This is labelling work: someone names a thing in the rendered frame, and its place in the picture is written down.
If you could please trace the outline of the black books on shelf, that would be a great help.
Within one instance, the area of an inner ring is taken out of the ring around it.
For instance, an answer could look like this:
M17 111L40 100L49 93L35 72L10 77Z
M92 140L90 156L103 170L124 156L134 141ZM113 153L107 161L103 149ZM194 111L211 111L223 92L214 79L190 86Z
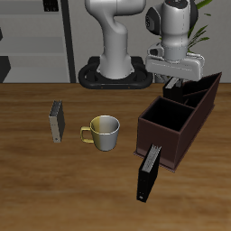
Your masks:
M43 9L45 12L58 12L58 0L42 0Z

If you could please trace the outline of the black book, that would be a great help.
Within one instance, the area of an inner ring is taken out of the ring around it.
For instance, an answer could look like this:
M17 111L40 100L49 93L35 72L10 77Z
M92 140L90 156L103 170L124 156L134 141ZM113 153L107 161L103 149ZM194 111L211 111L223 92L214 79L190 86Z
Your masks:
M182 79L171 77L162 88L162 92L165 98L182 103Z
M162 148L151 145L138 171L136 199L145 202L157 178Z
M53 142L60 143L65 128L64 112L61 100L53 101L51 111L49 114L49 121L51 126Z

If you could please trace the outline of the dark brown desk caddy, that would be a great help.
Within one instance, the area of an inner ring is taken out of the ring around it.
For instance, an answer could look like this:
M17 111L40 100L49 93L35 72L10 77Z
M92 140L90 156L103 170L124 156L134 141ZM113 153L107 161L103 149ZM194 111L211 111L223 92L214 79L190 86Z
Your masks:
M222 73L182 84L182 100L157 97L138 117L134 154L144 157L150 146L161 146L160 165L176 171L213 110Z

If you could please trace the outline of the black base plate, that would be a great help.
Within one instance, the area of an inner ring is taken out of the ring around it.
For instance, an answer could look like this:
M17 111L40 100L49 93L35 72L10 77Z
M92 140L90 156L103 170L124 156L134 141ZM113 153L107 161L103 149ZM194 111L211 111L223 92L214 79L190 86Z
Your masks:
M145 69L143 59L132 56L134 72L124 79L107 79L97 72L99 57L93 56L79 71L79 83L89 89L142 89L152 84L152 73Z

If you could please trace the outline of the yellow and white mug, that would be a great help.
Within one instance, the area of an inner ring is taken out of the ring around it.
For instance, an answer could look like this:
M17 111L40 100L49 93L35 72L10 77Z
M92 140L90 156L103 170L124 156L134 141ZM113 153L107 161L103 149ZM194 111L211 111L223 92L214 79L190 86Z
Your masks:
M89 126L80 128L80 139L84 143L93 143L102 152L108 152L116 147L119 129L120 123L115 117L100 115L93 118ZM91 139L84 137L85 131L91 132Z

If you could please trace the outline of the white shelf unit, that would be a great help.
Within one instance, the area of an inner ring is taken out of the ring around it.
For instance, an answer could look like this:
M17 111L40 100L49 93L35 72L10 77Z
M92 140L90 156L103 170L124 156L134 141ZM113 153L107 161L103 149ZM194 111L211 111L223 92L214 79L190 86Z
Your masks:
M69 0L0 0L0 83L74 83Z

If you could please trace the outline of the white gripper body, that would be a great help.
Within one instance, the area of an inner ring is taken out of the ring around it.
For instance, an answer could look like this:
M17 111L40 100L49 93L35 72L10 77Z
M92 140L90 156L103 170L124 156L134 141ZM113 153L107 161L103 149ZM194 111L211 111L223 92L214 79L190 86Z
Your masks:
M155 74L199 81L203 76L204 64L204 57L194 53L188 53L178 63L168 62L163 57L148 55L146 57L145 68L148 72Z

